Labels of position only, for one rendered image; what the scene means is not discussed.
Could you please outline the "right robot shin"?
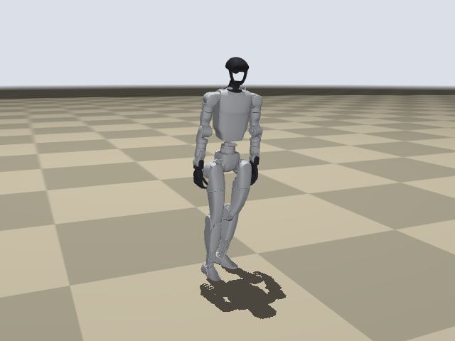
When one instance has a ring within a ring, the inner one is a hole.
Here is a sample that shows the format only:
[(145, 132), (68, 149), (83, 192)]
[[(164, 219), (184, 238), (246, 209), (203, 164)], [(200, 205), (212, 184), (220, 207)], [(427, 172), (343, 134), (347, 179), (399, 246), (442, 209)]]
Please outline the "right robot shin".
[(206, 248), (206, 267), (214, 267), (216, 251), (218, 250), (220, 243), (221, 226), (220, 222), (213, 224), (210, 219), (210, 215), (205, 217), (205, 248)]

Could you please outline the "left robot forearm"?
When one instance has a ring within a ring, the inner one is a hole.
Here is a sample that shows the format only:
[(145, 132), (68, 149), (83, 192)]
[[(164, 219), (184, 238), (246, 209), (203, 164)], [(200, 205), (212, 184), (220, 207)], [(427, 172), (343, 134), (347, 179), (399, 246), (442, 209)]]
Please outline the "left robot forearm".
[[(258, 136), (251, 136), (250, 137), (250, 161), (254, 162), (256, 156), (259, 157), (259, 148), (260, 148), (260, 141), (261, 141), (262, 134)], [(259, 157), (260, 158), (260, 157)]]

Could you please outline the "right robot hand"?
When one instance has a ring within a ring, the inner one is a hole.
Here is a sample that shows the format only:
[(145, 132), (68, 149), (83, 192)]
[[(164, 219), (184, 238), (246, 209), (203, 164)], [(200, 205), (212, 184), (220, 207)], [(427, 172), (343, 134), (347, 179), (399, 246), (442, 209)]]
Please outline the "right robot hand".
[(193, 182), (200, 188), (206, 189), (206, 187), (203, 185), (203, 182), (206, 185), (208, 185), (208, 182), (203, 177), (203, 172), (202, 172), (202, 169), (204, 167), (203, 164), (204, 164), (203, 160), (200, 160), (198, 163), (198, 166), (193, 165), (193, 168), (195, 168), (195, 170), (193, 172), (193, 177), (194, 177)]

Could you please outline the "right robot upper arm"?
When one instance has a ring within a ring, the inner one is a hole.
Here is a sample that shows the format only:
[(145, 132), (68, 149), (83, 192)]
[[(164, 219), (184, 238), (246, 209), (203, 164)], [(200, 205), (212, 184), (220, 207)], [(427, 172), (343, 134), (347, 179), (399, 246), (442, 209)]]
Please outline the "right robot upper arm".
[(209, 123), (213, 115), (213, 107), (217, 105), (219, 99), (219, 92), (207, 92), (203, 95), (203, 105), (200, 113), (200, 126), (203, 126), (202, 137), (210, 137), (212, 135), (213, 130)]

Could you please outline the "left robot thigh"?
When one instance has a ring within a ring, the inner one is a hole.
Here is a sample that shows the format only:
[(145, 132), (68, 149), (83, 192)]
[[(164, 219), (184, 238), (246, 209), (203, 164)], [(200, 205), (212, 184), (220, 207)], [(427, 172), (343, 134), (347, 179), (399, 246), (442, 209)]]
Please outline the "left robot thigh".
[(231, 220), (243, 208), (250, 191), (252, 178), (252, 166), (245, 159), (240, 158), (239, 166), (233, 170), (237, 177), (232, 182), (231, 203), (224, 205), (223, 219)]

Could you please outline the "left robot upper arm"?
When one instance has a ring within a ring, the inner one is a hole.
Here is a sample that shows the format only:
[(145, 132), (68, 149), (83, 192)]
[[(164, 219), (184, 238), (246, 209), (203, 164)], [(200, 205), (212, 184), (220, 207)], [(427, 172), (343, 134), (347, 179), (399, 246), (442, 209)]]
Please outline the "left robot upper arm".
[(262, 134), (263, 129), (262, 126), (259, 124), (260, 114), (261, 114), (261, 106), (262, 106), (262, 98), (255, 93), (251, 93), (252, 95), (252, 106), (250, 111), (250, 127), (249, 127), (249, 134), (252, 136), (258, 136)]

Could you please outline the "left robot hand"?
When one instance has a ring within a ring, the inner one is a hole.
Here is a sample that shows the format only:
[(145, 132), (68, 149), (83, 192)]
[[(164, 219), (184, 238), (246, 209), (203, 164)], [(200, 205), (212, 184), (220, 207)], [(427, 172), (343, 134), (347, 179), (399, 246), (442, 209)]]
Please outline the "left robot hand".
[(258, 178), (257, 165), (259, 165), (259, 157), (256, 156), (255, 159), (254, 159), (254, 162), (250, 161), (250, 164), (252, 166), (252, 178), (251, 178), (251, 184), (250, 185), (253, 185), (255, 183), (255, 181), (257, 180), (257, 178)]

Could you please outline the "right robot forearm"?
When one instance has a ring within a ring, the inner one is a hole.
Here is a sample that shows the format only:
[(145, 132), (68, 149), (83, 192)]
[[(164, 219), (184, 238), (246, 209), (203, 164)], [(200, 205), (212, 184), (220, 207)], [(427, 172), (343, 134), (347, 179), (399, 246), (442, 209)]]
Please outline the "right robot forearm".
[(206, 145), (208, 143), (208, 140), (204, 137), (203, 135), (203, 126), (199, 126), (198, 128), (198, 133), (196, 136), (196, 151), (195, 151), (195, 157), (193, 159), (193, 165), (198, 166), (198, 163), (200, 160), (203, 160), (205, 158), (205, 151), (206, 151)]

